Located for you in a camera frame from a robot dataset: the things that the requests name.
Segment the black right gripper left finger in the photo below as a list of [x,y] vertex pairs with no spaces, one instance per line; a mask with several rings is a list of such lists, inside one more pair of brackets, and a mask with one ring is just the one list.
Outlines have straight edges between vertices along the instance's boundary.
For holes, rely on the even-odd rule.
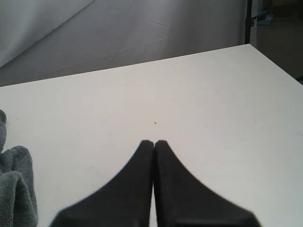
[[51,226],[149,226],[153,155],[154,143],[141,141],[131,159],[113,179],[89,197],[61,210]]

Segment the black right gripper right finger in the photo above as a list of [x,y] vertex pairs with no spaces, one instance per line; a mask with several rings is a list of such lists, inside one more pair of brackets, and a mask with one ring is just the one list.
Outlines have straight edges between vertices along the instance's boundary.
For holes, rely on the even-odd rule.
[[160,227],[258,227],[255,215],[196,179],[168,142],[154,147],[154,196]]

